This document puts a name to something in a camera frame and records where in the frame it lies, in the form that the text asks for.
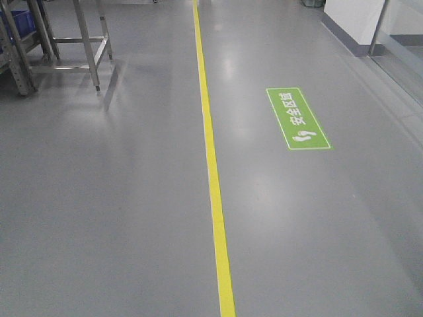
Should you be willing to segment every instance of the metal shelf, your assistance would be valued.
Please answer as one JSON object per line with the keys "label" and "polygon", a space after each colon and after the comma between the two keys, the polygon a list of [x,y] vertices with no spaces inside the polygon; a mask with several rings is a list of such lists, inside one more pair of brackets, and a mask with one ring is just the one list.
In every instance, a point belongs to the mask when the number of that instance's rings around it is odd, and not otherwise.
{"label": "metal shelf", "polygon": [[[96,6],[100,17],[103,35],[91,38],[88,33],[80,0],[73,0],[73,6],[77,15],[77,22],[81,31],[80,38],[55,38],[43,2],[41,0],[26,0],[28,8],[34,17],[36,32],[23,39],[19,36],[10,10],[10,5],[12,5],[14,1],[16,0],[0,0],[1,9],[5,15],[7,23],[10,26],[15,42],[15,45],[12,46],[9,37],[2,35],[6,34],[6,30],[3,21],[0,21],[0,44],[5,52],[3,54],[3,58],[0,58],[0,73],[1,70],[4,70],[6,65],[8,65],[12,69],[19,92],[23,95],[27,95],[31,90],[35,90],[34,81],[32,79],[32,75],[34,73],[88,72],[91,74],[94,86],[97,91],[99,91],[100,82],[97,73],[98,65],[100,64],[105,52],[107,52],[109,58],[112,59],[112,46],[110,44],[106,18],[101,0],[96,0]],[[93,53],[93,49],[91,47],[92,42],[100,43],[100,47],[95,54]],[[82,43],[84,45],[85,55],[87,56],[87,64],[74,66],[58,65],[58,61],[60,60],[57,46],[58,43]],[[49,65],[31,65],[29,63],[27,53],[37,45],[41,45],[44,57],[49,60]]]}

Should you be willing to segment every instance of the safety zone sign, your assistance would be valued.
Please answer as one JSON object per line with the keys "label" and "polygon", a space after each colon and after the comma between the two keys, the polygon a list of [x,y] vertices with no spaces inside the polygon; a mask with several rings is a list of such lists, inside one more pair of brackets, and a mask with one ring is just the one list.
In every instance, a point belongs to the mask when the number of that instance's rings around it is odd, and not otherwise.
{"label": "safety zone sign", "polygon": [[300,88],[267,88],[266,91],[290,150],[332,148]]}

